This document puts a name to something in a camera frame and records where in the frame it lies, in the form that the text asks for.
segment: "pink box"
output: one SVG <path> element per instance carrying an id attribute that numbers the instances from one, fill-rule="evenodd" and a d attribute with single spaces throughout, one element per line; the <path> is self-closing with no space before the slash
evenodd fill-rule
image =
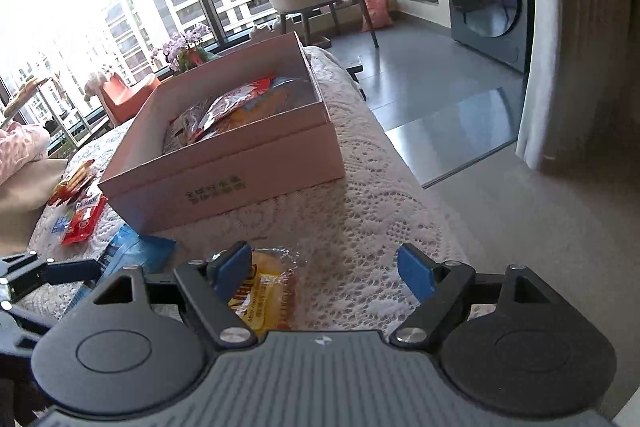
<path id="1" fill-rule="evenodd" d="M 262 76 L 308 78 L 316 102 L 162 156 L 168 123 Z M 153 233 L 344 176 L 334 124 L 295 33 L 166 80 L 134 118 L 99 187 L 138 233 Z"/>

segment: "metal screw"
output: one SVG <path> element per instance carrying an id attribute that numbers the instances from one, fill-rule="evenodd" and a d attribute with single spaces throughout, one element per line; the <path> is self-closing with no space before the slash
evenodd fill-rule
<path id="1" fill-rule="evenodd" d="M 427 338 L 427 332 L 420 328 L 402 328 L 396 332 L 398 342 L 415 344 Z"/>
<path id="2" fill-rule="evenodd" d="M 246 328 L 225 328 L 220 333 L 220 340 L 229 344 L 241 344 L 251 338 L 251 331 Z"/>

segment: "white curtain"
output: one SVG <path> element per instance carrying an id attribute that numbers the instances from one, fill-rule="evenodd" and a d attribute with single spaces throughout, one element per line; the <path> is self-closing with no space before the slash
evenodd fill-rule
<path id="1" fill-rule="evenodd" d="M 630 0 L 536 0 L 529 84 L 516 154 L 532 169 L 584 155 L 626 75 Z"/>

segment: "white lace blanket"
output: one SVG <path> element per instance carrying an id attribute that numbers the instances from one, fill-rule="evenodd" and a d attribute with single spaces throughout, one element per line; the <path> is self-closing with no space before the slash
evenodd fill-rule
<path id="1" fill-rule="evenodd" d="M 414 243 L 437 261 L 465 257 L 433 196 L 420 188 L 348 73 L 323 50 L 311 47 L 306 54 L 335 124 L 346 178 L 159 235 L 178 242 L 174 265 L 243 239 L 256 247 L 297 249 L 306 269 L 296 291 L 296 327 L 391 331 L 417 304 L 398 277 L 398 246 Z M 85 146 L 68 169 L 92 157 L 104 169 L 127 127 Z M 46 208 L 30 243 L 31 250 L 56 260 L 97 258 L 123 223 L 107 207 L 93 237 L 81 246 L 61 248 L 49 234 L 59 213 Z M 73 285 L 47 285 L 20 304 L 60 317 L 74 293 Z"/>

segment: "pillow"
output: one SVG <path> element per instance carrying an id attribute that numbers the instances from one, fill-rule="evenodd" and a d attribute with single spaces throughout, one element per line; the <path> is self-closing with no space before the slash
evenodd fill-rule
<path id="1" fill-rule="evenodd" d="M 0 257 L 27 249 L 66 160 L 27 163 L 0 185 Z"/>
<path id="2" fill-rule="evenodd" d="M 0 185 L 25 163 L 46 158 L 50 140 L 41 125 L 13 122 L 8 131 L 0 129 Z"/>

